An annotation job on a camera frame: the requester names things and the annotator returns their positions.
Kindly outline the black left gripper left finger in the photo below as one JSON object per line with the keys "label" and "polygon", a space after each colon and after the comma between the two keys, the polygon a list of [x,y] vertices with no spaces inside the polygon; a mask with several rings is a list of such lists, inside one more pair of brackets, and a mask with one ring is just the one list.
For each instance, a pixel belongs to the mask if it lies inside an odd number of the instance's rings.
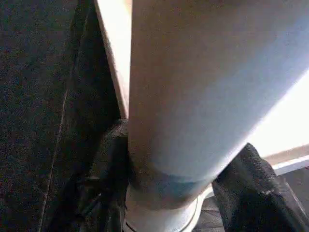
{"label": "black left gripper left finger", "polygon": [[128,186],[127,120],[102,137],[89,174],[81,179],[74,232],[121,232]]}

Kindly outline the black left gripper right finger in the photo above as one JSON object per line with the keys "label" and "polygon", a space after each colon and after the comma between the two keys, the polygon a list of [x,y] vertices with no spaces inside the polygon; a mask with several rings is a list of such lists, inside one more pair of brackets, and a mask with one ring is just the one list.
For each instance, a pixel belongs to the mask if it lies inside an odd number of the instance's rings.
{"label": "black left gripper right finger", "polygon": [[307,232],[309,217],[285,181],[247,143],[212,182],[226,232]]}

